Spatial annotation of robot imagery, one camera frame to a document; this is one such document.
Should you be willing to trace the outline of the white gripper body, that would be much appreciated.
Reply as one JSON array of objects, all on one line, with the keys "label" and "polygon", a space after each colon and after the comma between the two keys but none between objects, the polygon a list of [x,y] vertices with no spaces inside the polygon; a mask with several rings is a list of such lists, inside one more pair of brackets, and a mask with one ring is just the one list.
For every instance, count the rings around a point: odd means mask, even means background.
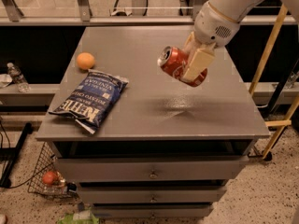
[{"label": "white gripper body", "polygon": [[240,25],[227,20],[208,2],[204,3],[194,22],[194,35],[202,44],[227,45],[238,32]]}]

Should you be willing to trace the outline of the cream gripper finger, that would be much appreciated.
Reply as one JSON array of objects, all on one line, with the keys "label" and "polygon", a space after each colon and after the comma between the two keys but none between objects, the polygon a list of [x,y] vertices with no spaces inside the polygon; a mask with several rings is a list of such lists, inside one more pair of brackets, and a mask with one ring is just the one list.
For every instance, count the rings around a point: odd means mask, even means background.
[{"label": "cream gripper finger", "polygon": [[182,80],[194,82],[198,76],[208,68],[215,59],[214,44],[202,44],[195,52],[188,55]]},{"label": "cream gripper finger", "polygon": [[200,47],[200,42],[195,37],[194,32],[191,32],[185,41],[183,51],[187,54],[195,52]]}]

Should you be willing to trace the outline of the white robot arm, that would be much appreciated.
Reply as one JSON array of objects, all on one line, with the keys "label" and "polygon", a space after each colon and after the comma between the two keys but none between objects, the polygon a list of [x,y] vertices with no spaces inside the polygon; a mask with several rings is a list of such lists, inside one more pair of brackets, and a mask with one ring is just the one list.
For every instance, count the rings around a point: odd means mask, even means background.
[{"label": "white robot arm", "polygon": [[[214,48],[227,45],[240,22],[264,0],[207,0],[196,15],[184,51],[189,54],[181,80],[194,82],[214,60]],[[299,22],[299,0],[280,0]]]}]

